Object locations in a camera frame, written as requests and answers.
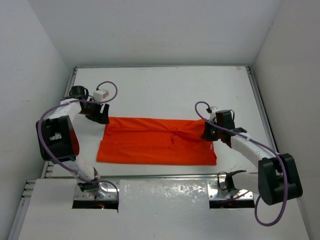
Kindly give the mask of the orange t shirt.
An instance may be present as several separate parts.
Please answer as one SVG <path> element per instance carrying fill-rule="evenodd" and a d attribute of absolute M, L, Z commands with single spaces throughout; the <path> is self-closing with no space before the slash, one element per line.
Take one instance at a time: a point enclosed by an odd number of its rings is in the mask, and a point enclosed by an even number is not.
<path fill-rule="evenodd" d="M 200 120 L 111 117 L 100 141 L 100 163 L 215 166 L 212 142 Z"/>

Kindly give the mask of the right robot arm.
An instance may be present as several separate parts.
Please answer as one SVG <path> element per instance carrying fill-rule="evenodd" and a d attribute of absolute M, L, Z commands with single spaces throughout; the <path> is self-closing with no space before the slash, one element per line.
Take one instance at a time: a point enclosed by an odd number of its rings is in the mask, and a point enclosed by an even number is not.
<path fill-rule="evenodd" d="M 269 206 L 281 203 L 287 190 L 287 199 L 303 195 L 299 173 L 292 155 L 273 153 L 253 142 L 242 127 L 235 127 L 231 110 L 208 107 L 210 114 L 201 136 L 207 142 L 221 141 L 232 150 L 241 153 L 257 167 L 257 179 L 248 179 L 262 200 Z"/>

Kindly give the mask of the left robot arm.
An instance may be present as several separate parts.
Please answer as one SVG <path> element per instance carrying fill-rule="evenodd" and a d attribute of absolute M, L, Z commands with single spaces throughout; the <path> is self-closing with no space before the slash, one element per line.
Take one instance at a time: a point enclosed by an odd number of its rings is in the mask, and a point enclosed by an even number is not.
<path fill-rule="evenodd" d="M 69 171 L 78 180 L 82 192 L 96 197 L 105 196 L 108 185 L 102 182 L 97 170 L 79 156 L 80 145 L 72 122 L 77 115 L 84 115 L 92 122 L 108 124 L 109 105 L 105 103 L 108 96 L 105 89 L 96 88 L 90 94 L 83 86 L 73 86 L 58 107 L 36 122 L 42 158 Z"/>

